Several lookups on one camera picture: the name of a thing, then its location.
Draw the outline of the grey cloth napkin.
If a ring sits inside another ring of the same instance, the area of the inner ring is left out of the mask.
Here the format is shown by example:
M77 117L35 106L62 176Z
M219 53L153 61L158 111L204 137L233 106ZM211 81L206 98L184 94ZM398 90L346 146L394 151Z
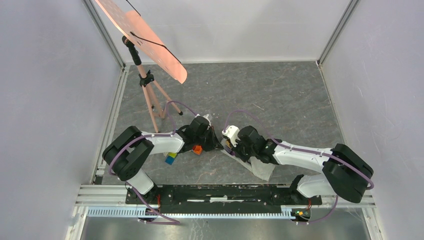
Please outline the grey cloth napkin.
M263 180L263 181L269 181L272 177L273 171L275 169L275 165L271 163L263 163L259 159L255 157L251 157L247 162L243 162L240 158L236 156L231 156L229 154L226 154L233 160L236 160L238 163L240 163L242 166L244 166L246 169L248 169L252 174Z

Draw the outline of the purple fork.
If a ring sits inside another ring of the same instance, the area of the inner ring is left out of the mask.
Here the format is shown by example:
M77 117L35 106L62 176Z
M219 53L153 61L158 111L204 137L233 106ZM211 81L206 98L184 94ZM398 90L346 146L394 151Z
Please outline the purple fork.
M227 139L223 138L221 141L221 145L223 147L223 152L230 155L235 156L235 152L231 148L231 144L228 142Z

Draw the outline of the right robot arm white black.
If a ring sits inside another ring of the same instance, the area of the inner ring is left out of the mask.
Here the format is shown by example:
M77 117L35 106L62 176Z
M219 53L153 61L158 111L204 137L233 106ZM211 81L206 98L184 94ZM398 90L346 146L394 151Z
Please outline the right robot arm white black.
M373 168L345 144L338 143L333 148L294 145L272 137L266 139L251 125L242 129L227 126L222 135L230 154L242 162L255 158L262 164L297 166L316 172L300 174L292 182L288 196L295 204L321 195L337 195L358 204L366 190L374 187Z

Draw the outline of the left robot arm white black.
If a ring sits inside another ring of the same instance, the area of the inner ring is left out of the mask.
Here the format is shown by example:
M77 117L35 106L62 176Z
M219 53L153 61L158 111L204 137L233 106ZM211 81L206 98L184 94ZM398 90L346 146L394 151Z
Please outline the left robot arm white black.
M132 186L145 204L151 204L157 198L157 190L142 169L147 158L163 153L182 154L196 146L204 152L223 149L211 122L200 115L190 124L166 133L150 133L129 126L105 148L101 157L111 175Z

